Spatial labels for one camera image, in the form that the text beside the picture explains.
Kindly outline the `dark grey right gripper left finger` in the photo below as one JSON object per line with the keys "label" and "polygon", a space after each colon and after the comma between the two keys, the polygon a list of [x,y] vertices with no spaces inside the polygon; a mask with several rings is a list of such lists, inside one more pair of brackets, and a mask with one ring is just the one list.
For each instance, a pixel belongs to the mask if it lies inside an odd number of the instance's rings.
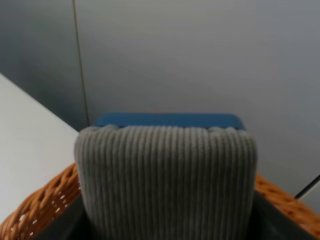
{"label": "dark grey right gripper left finger", "polygon": [[104,240],[94,222],[102,203],[100,194],[82,194],[66,212],[42,230],[36,240]]}

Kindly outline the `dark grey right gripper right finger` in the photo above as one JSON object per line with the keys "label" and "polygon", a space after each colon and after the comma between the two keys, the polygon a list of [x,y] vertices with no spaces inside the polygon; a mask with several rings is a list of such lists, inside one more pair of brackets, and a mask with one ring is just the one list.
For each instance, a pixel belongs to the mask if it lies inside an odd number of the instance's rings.
{"label": "dark grey right gripper right finger", "polygon": [[255,191],[252,205],[252,239],[315,240],[316,237],[290,220]]}

